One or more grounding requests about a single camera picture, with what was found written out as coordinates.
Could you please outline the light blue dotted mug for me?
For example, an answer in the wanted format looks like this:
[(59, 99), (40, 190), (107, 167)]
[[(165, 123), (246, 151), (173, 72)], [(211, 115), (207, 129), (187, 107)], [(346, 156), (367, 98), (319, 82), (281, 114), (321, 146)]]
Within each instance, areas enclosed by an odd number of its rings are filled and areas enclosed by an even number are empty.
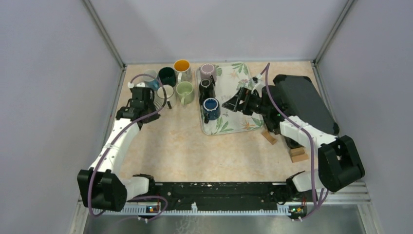
[(157, 72), (153, 69), (148, 69), (144, 72), (144, 74), (149, 75), (143, 76), (143, 81), (146, 87), (151, 88), (154, 91), (157, 91), (159, 89), (159, 84), (156, 80), (156, 78), (158, 78)]

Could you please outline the white ribbed mug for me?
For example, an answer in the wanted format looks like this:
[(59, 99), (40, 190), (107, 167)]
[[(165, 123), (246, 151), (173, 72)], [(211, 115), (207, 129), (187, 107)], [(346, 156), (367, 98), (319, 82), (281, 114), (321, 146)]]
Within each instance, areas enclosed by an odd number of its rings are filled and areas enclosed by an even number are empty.
[(163, 88), (159, 87), (155, 95), (166, 100), (164, 108), (172, 109), (177, 104), (176, 91), (172, 86), (164, 85)]

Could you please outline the navy blue mug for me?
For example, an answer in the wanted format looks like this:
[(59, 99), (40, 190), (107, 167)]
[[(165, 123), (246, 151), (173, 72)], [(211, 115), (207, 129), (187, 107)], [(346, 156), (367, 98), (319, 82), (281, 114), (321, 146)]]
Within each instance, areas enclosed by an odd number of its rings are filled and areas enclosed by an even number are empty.
[(212, 120), (217, 120), (220, 117), (220, 103), (216, 98), (210, 97), (204, 100), (202, 104), (204, 114), (204, 124), (208, 124)]

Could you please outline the black octagonal mug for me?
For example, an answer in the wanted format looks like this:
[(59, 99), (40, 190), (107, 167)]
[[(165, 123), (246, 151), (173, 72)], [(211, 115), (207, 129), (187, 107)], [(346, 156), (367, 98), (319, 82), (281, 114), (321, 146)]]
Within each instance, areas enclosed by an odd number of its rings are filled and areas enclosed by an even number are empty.
[(210, 78), (202, 79), (199, 83), (199, 104), (203, 105), (208, 98), (215, 98), (214, 83)]

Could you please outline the dark green mug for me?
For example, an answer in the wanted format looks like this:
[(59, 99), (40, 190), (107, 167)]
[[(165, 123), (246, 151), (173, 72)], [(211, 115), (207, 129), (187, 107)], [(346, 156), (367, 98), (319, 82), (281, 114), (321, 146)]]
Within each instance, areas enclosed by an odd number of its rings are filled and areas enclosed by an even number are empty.
[(163, 67), (158, 72), (159, 79), (163, 85), (175, 87), (177, 84), (175, 70), (171, 67)]

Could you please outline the light green mug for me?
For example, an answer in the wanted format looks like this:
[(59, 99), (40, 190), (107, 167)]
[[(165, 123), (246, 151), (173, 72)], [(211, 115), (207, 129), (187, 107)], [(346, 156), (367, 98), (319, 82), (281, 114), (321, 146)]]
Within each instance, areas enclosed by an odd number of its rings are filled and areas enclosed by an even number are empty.
[(191, 82), (182, 81), (177, 84), (176, 92), (179, 98), (180, 103), (183, 106), (186, 106), (194, 101), (195, 93), (194, 86)]

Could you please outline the grey striped mug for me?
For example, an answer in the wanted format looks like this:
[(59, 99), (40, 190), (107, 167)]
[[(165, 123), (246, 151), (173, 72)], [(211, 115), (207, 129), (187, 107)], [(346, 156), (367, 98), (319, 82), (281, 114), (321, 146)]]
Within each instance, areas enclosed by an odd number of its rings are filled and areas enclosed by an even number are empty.
[(163, 103), (164, 103), (164, 99), (159, 97), (158, 95), (155, 95), (154, 106), (155, 106), (156, 110), (161, 109)]

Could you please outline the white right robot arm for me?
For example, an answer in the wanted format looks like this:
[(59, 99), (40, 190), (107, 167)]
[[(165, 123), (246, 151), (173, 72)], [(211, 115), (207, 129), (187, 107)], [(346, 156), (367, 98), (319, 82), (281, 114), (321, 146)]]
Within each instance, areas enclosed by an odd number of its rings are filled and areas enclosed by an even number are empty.
[(287, 179), (285, 193), (290, 200), (300, 200), (309, 190), (325, 188), (337, 192), (365, 176), (364, 166), (351, 137), (337, 137), (313, 127), (298, 116), (287, 116), (275, 103), (269, 90), (265, 88), (263, 95), (259, 96), (257, 91), (240, 88), (222, 107), (244, 115), (256, 113), (270, 118), (278, 124), (281, 135), (309, 148), (311, 158), (318, 157), (317, 168), (312, 166), (311, 171), (297, 173)]

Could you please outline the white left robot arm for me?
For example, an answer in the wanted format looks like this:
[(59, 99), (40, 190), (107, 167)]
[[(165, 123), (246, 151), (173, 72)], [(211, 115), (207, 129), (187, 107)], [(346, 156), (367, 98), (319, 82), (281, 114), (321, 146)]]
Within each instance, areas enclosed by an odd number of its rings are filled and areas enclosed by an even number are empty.
[(131, 88), (132, 97), (115, 116), (111, 134), (96, 160), (89, 169), (80, 170), (77, 182), (83, 205), (90, 209), (119, 212), (125, 203), (136, 196), (151, 201), (156, 196), (156, 188), (150, 183), (150, 175), (134, 175), (120, 180), (118, 174), (134, 137), (154, 112), (154, 91), (147, 87)]

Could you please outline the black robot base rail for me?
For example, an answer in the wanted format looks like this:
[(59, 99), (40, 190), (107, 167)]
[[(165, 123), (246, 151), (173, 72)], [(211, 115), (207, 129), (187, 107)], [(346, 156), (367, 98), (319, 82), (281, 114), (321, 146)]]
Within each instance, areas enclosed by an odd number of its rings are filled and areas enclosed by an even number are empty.
[(319, 197), (298, 192), (286, 182), (154, 182), (148, 201), (167, 204), (167, 211), (270, 211), (289, 202), (310, 205)]

